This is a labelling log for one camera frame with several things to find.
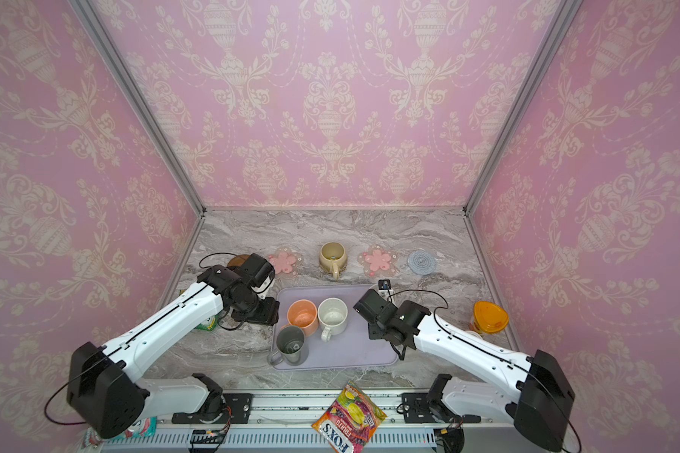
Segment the grey green mug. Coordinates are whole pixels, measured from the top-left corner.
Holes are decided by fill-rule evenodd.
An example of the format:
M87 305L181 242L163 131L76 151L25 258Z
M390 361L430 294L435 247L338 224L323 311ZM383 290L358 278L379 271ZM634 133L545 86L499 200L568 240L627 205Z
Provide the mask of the grey green mug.
M299 327L287 325L280 329L275 345L268 354L267 362L271 366L287 364L300 366L309 357L306 336Z

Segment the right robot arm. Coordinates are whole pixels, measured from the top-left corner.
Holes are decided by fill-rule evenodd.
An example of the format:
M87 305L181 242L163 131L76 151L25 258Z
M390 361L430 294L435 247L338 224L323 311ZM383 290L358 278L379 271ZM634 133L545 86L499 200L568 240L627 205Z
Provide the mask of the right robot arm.
M533 356L497 347L419 303L396 306L369 289L353 309L381 333L402 361L408 348L442 358L494 386L504 398L506 420L525 439L550 452L565 452L575 428L570 413L574 390L558 360L538 349Z

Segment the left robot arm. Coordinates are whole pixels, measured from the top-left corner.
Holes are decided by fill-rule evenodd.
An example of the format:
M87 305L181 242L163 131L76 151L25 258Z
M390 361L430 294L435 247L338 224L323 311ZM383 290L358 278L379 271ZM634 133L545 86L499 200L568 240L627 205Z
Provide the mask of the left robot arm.
M174 301L105 344L88 342L71 358L67 404L102 439L139 420L190 414L213 423L229 413L222 387L202 373L185 379L146 379L154 362L208 318L238 314L240 323L273 326L278 302L267 295L276 271L252 254L241 266L206 269Z

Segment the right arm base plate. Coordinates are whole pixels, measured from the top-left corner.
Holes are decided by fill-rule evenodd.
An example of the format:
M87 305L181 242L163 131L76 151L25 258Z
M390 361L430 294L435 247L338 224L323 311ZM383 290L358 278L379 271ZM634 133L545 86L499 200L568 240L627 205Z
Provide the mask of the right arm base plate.
M458 415L449 410L439 396L431 396L429 393L404 393L402 403L398 405L400 413L406 424L479 424L482 417L475 414Z

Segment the light blue knitted coaster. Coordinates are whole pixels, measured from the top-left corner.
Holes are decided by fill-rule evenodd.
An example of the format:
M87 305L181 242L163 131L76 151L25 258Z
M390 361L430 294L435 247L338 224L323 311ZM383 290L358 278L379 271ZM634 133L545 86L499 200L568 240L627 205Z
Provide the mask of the light blue knitted coaster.
M427 251L416 250L408 256L407 265L414 274L428 276L436 271L436 258Z

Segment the beige yellow mug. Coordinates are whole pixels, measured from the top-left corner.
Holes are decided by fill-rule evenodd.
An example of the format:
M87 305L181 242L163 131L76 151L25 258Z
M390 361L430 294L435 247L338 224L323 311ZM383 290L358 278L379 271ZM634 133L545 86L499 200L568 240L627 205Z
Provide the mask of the beige yellow mug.
M319 265L322 270L333 279L340 279L348 264L348 253L345 247L338 242L325 243L320 248Z

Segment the pink flower coaster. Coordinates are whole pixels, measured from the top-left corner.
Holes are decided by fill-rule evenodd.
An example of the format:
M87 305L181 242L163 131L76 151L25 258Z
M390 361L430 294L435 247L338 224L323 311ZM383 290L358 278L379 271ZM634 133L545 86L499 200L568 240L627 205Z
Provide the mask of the pink flower coaster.
M273 265L278 277L297 277L304 262L304 256L290 247L280 247L268 255L267 259Z
M372 245L358 255L357 262L362 266L367 277L389 279L399 273L398 257L395 251L385 249L381 245Z

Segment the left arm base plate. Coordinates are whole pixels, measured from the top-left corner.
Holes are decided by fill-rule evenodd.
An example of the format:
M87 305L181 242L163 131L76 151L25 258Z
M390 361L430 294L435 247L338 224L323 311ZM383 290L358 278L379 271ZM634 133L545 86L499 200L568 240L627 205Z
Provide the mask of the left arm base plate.
M213 418L202 419L198 413L174 413L171 423L174 425L245 425L249 422L251 414L253 394L228 393L223 394L223 406L221 411Z

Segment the brown wooden round coaster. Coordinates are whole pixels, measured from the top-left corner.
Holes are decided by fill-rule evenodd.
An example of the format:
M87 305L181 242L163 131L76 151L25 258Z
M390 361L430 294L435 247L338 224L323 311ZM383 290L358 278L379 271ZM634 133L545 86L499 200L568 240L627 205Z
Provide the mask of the brown wooden round coaster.
M247 254L237 255L237 256L231 258L228 261L226 268L232 269L232 268L241 267L245 264L245 262L247 261L248 258L249 258L249 255L247 255Z

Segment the white speckled mug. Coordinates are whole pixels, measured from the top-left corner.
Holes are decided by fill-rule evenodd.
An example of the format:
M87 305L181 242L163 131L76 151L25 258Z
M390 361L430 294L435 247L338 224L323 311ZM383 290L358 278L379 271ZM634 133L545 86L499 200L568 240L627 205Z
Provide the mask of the white speckled mug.
M332 338L345 332L349 310L342 299L330 297L317 308L317 317L322 328L321 340L328 343Z

